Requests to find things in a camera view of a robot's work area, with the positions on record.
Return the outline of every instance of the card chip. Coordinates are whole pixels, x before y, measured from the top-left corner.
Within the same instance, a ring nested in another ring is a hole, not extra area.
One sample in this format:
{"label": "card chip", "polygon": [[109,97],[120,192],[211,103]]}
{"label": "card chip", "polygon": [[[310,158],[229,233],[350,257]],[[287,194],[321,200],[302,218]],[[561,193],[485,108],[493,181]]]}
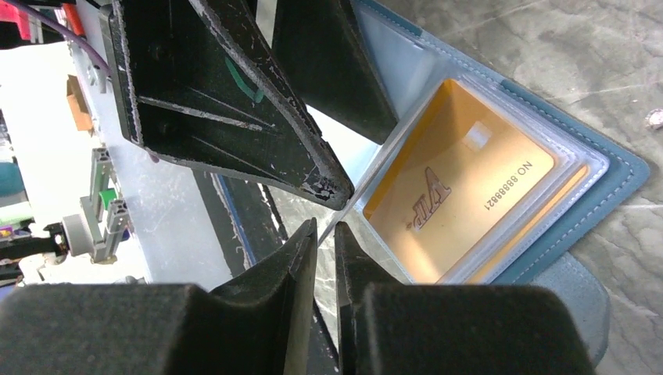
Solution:
{"label": "card chip", "polygon": [[463,138],[463,143],[472,151],[478,152],[492,136],[493,132],[481,121],[477,121]]}

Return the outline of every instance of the black plastic claw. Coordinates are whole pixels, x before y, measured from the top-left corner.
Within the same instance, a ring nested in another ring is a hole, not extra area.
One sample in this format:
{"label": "black plastic claw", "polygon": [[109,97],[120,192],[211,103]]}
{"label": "black plastic claw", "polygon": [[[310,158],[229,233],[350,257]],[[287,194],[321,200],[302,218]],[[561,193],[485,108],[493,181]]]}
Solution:
{"label": "black plastic claw", "polygon": [[371,283],[397,284],[357,243],[348,224],[338,223],[334,233],[336,248],[336,303],[339,322],[339,363],[344,375],[354,375],[357,364],[355,314]]}
{"label": "black plastic claw", "polygon": [[244,274],[195,285],[38,285],[0,305],[0,373],[306,373],[315,220]]}
{"label": "black plastic claw", "polygon": [[593,374],[564,304],[539,287],[402,285],[335,228],[344,375]]}
{"label": "black plastic claw", "polygon": [[254,5],[116,0],[104,7],[123,136],[171,163],[341,209],[354,187],[260,33]]}
{"label": "black plastic claw", "polygon": [[373,142],[386,141],[396,113],[350,0],[278,0],[272,47],[308,105]]}

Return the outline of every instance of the scratched black plastic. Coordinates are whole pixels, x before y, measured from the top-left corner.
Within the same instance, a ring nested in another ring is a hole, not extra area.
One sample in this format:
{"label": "scratched black plastic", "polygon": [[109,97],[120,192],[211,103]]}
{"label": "scratched black plastic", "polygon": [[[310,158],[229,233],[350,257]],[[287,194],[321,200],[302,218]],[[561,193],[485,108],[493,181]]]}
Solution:
{"label": "scratched black plastic", "polygon": [[353,185],[273,57],[254,10],[244,0],[105,7],[123,135],[171,163],[341,209]]}

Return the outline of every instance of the green component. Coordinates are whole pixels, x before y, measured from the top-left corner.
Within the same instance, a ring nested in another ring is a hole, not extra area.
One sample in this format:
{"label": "green component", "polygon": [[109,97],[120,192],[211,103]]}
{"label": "green component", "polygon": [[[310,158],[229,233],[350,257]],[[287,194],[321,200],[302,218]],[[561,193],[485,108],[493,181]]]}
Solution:
{"label": "green component", "polygon": [[235,64],[232,63],[232,60],[230,60],[228,57],[225,58],[226,62],[226,67],[230,71],[230,74],[232,75],[232,78],[235,80],[235,84],[237,87],[242,90],[246,96],[248,96],[251,100],[253,100],[256,104],[260,104],[260,102],[263,101],[263,98],[265,97],[265,94],[259,89],[258,91],[253,92],[251,88],[249,87],[246,82],[242,79],[242,76],[239,74],[237,71],[237,68],[235,68]]}
{"label": "green component", "polygon": [[110,201],[117,199],[117,193],[115,189],[108,189],[99,192],[99,197],[102,199],[104,209],[108,209],[108,204]]}

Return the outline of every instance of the white stitching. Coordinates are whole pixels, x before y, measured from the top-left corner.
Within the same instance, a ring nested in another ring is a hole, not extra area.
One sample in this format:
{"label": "white stitching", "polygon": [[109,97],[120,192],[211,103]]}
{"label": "white stitching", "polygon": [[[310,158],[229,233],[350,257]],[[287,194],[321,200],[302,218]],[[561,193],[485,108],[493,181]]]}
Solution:
{"label": "white stitching", "polygon": [[617,194],[617,192],[620,191],[620,190],[622,190],[622,189],[624,188],[624,186],[626,186],[626,184],[627,184],[627,183],[628,183],[628,182],[629,182],[629,181],[635,176],[635,173],[633,172],[633,168],[631,167],[631,164],[630,164],[629,162],[625,161],[624,159],[622,159],[621,156],[618,156],[618,155],[616,155],[615,153],[613,153],[612,151],[606,149],[604,146],[597,144],[594,140],[592,140],[591,138],[587,137],[585,134],[581,133],[578,129],[575,129],[575,128],[572,127],[571,125],[565,123],[565,122],[562,121],[562,120],[559,120],[557,117],[555,117],[555,116],[549,114],[549,113],[546,112],[545,110],[543,110],[543,109],[537,107],[536,105],[532,104],[531,102],[528,102],[528,101],[525,100],[522,96],[520,96],[520,95],[514,93],[513,91],[509,90],[508,88],[504,87],[500,82],[496,82],[494,79],[492,79],[491,77],[488,77],[488,76],[485,75],[483,72],[480,72],[480,71],[478,71],[477,69],[474,69],[474,68],[471,67],[467,62],[465,62],[465,61],[459,59],[459,58],[456,57],[456,56],[451,55],[451,53],[449,53],[448,51],[445,51],[445,50],[441,49],[440,47],[434,45],[434,44],[431,43],[430,41],[426,41],[425,39],[422,39],[421,37],[418,37],[416,34],[412,33],[411,31],[409,31],[409,30],[406,29],[405,27],[403,27],[403,26],[399,25],[398,23],[394,22],[394,20],[392,20],[392,19],[391,19],[389,16],[387,16],[386,14],[380,12],[379,9],[374,8],[374,7],[371,6],[370,4],[367,4],[366,2],[364,2],[363,0],[358,0],[358,1],[359,1],[360,3],[362,3],[362,4],[364,4],[365,6],[367,6],[368,8],[373,9],[374,12],[376,12],[377,14],[380,14],[381,16],[383,16],[384,18],[386,18],[389,22],[393,23],[394,25],[396,25],[397,27],[399,27],[400,29],[402,29],[402,30],[405,31],[406,33],[408,33],[408,34],[412,35],[413,37],[417,38],[417,40],[418,40],[419,42],[424,43],[424,44],[426,44],[427,46],[429,46],[429,47],[431,47],[431,48],[434,48],[436,51],[441,52],[441,53],[443,53],[443,54],[449,56],[451,59],[455,60],[457,63],[460,63],[462,66],[464,66],[465,68],[467,68],[467,69],[470,70],[471,72],[473,72],[473,73],[477,73],[477,74],[480,75],[481,77],[484,77],[487,81],[489,81],[489,82],[493,82],[494,84],[499,84],[504,90],[508,91],[508,92],[511,94],[511,96],[520,99],[520,100],[523,101],[524,103],[526,103],[526,104],[528,104],[529,106],[533,107],[533,108],[534,108],[535,110],[537,110],[538,112],[542,113],[543,115],[545,115],[545,116],[547,116],[548,118],[550,118],[551,120],[553,120],[555,123],[559,123],[560,125],[562,125],[562,126],[563,126],[564,128],[566,128],[567,130],[570,130],[571,132],[573,132],[573,133],[579,135],[580,137],[582,137],[583,139],[585,139],[586,141],[588,141],[589,143],[591,143],[591,144],[594,145],[595,147],[598,147],[598,148],[602,149],[603,151],[607,152],[608,154],[610,154],[611,156],[613,156],[614,158],[616,158],[620,163],[622,163],[622,164],[626,164],[626,165],[629,167],[629,175],[623,180],[623,182],[622,182],[619,186],[617,186],[616,189],[615,189],[614,191],[612,191],[612,192],[611,192],[610,194],[608,194],[603,200],[601,200],[601,202],[599,202],[599,204],[598,204],[596,207],[594,207],[591,211],[589,211],[589,212],[588,212],[588,213],[587,213],[587,214],[586,214],[586,215],[585,215],[585,216],[584,216],[584,217],[583,217],[578,223],[575,224],[575,226],[573,226],[573,228],[569,229],[569,230],[568,230],[566,233],[564,233],[559,239],[557,239],[557,241],[556,241],[554,244],[552,244],[552,245],[551,245],[551,246],[550,246],[545,252],[543,252],[541,255],[539,255],[538,258],[534,259],[534,262],[532,262],[532,264],[530,264],[527,268],[525,268],[525,270],[523,270],[523,271],[522,271],[522,272],[521,272],[521,273],[520,273],[520,274],[519,274],[519,275],[518,275],[513,281],[511,281],[512,284],[515,283],[516,281],[520,280],[520,278],[523,277],[523,275],[525,275],[525,274],[527,273],[527,271],[531,270],[531,269],[534,267],[534,265],[536,265],[538,262],[540,262],[541,259],[543,259],[543,258],[544,258],[544,257],[545,257],[545,256],[546,256],[546,255],[547,255],[547,254],[548,254],[553,248],[557,247],[557,246],[560,244],[560,242],[562,242],[566,237],[568,237],[569,234],[571,234],[573,231],[577,230],[578,227],[580,227],[580,226],[582,225],[582,223],[584,223],[584,222],[585,222],[590,216],[592,216],[592,215],[593,215],[598,209],[600,209],[601,206],[603,206],[603,205],[604,205],[605,203],[607,203],[610,199],[612,199],[613,197],[615,197],[615,195]]}

